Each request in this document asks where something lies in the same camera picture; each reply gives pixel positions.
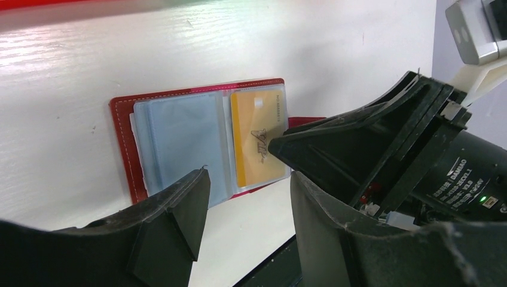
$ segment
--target white table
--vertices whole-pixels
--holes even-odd
[[[282,77],[330,116],[432,70],[435,1],[123,0],[0,13],[0,218],[82,227],[130,204],[108,101]],[[288,181],[208,213],[191,286],[231,286],[294,234]]]

